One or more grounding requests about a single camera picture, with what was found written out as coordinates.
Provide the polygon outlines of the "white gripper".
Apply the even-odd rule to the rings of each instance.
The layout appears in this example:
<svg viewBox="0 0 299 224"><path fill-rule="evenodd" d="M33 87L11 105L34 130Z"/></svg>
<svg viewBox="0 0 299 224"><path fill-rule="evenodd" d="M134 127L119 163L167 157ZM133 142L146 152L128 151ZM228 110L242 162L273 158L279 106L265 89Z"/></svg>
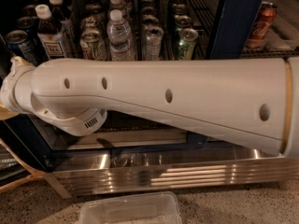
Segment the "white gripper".
<svg viewBox="0 0 299 224"><path fill-rule="evenodd" d="M20 56L14 56L10 61L12 63L10 72L4 79L0 90L0 120L14 118L22 112L15 96L15 88L24 74L35 69Z"/></svg>

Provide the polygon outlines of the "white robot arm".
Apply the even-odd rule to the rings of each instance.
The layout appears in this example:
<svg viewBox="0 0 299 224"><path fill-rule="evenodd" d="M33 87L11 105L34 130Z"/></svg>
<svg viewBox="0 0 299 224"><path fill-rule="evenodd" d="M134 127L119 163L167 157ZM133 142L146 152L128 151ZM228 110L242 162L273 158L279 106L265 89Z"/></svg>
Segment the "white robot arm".
<svg viewBox="0 0 299 224"><path fill-rule="evenodd" d="M101 62L11 60L1 117L34 114L89 135L113 110L299 158L299 59Z"/></svg>

